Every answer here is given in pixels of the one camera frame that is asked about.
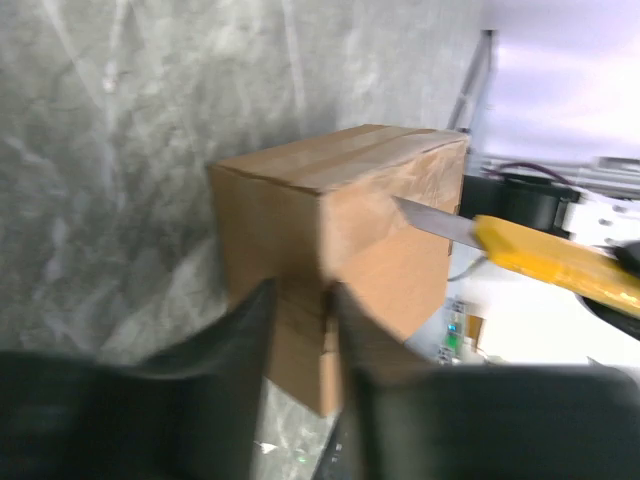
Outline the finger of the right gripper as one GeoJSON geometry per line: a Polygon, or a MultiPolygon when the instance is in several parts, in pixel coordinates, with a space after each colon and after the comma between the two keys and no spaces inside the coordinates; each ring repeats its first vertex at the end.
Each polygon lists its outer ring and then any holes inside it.
{"type": "Polygon", "coordinates": [[[640,320],[627,313],[619,312],[611,307],[598,303],[590,298],[576,295],[577,299],[593,315],[636,341],[640,340],[640,320]]]}
{"type": "Polygon", "coordinates": [[[630,275],[640,275],[640,241],[613,242],[601,246],[630,275]]]}

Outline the brown cardboard express box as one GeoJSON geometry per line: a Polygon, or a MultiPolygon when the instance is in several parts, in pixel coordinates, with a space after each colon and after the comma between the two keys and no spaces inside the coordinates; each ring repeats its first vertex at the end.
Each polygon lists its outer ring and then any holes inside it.
{"type": "Polygon", "coordinates": [[[365,124],[209,166],[228,301],[277,281],[268,376],[310,410],[341,402],[332,284],[402,341],[443,304],[451,245],[396,201],[455,212],[467,146],[450,130],[365,124]]]}

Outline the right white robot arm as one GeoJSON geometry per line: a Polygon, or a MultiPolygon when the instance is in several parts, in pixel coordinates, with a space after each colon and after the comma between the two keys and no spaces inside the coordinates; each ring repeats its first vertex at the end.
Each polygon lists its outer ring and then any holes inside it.
{"type": "Polygon", "coordinates": [[[557,179],[501,173],[464,177],[458,214],[501,218],[595,248],[639,276],[639,202],[557,179]]]}

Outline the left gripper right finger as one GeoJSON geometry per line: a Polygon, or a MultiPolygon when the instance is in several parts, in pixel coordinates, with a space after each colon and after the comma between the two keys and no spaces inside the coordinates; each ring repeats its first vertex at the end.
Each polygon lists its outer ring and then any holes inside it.
{"type": "Polygon", "coordinates": [[[635,479],[639,384],[612,367],[441,365],[335,283],[354,479],[635,479]]]}

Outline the yellow utility knife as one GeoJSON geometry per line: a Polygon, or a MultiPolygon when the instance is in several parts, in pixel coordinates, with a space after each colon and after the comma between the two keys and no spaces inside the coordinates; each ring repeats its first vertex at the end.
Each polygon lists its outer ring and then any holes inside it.
{"type": "Polygon", "coordinates": [[[394,201],[419,230],[475,248],[503,269],[639,316],[639,279],[612,256],[497,217],[467,219],[401,197],[394,201]]]}

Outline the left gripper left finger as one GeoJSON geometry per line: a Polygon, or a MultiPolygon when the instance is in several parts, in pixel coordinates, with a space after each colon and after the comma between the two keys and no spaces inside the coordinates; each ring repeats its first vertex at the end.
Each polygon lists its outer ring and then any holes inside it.
{"type": "Polygon", "coordinates": [[[1,354],[5,479],[247,479],[276,284],[146,360],[1,354]]]}

